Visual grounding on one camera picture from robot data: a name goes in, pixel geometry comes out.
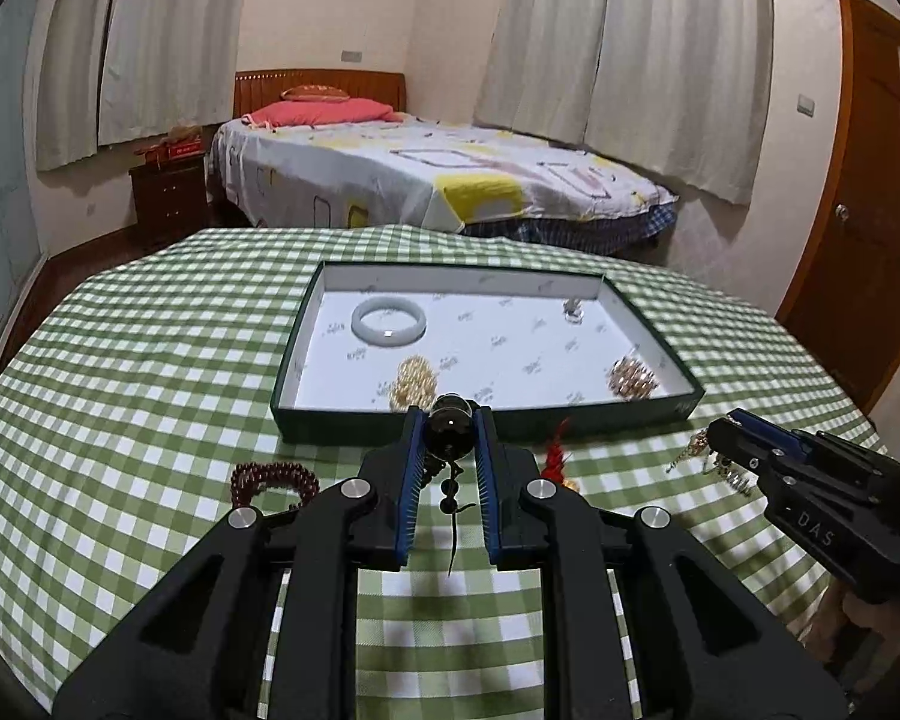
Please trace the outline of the person's hand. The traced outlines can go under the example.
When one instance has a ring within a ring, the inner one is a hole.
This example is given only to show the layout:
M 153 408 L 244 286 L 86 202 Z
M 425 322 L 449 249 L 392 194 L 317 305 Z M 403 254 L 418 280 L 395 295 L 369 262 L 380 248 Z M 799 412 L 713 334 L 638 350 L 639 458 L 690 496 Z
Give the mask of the person's hand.
M 826 640 L 831 652 L 827 671 L 852 694 L 873 689 L 900 652 L 900 603 L 871 605 L 847 583 L 834 580 L 827 589 Z

